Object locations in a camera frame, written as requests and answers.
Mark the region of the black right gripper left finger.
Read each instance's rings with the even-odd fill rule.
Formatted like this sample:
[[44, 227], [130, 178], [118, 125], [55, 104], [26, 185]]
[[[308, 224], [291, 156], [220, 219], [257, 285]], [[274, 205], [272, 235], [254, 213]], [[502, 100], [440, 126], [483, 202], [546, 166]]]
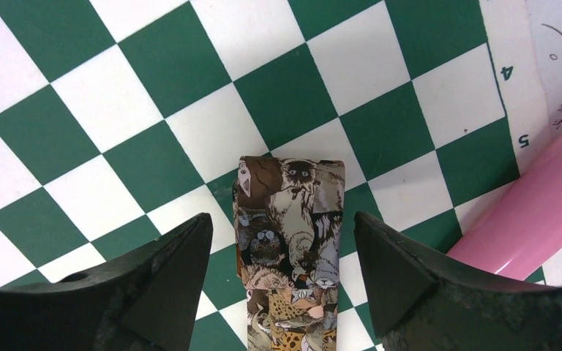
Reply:
[[58, 282], [0, 288], [0, 350], [188, 350], [212, 234], [199, 213]]

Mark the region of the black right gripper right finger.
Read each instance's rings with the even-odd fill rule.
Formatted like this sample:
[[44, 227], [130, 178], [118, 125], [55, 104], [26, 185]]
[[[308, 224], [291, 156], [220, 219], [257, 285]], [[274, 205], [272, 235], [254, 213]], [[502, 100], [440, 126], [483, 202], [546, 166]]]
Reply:
[[365, 212], [354, 238], [386, 350], [562, 350], [562, 287], [471, 267]]

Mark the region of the brown floral patterned tie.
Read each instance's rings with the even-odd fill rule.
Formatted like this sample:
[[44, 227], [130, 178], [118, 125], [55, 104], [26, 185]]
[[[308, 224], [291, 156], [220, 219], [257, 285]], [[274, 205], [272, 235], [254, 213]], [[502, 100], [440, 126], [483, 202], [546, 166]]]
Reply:
[[335, 350], [341, 161], [243, 156], [233, 183], [249, 350]]

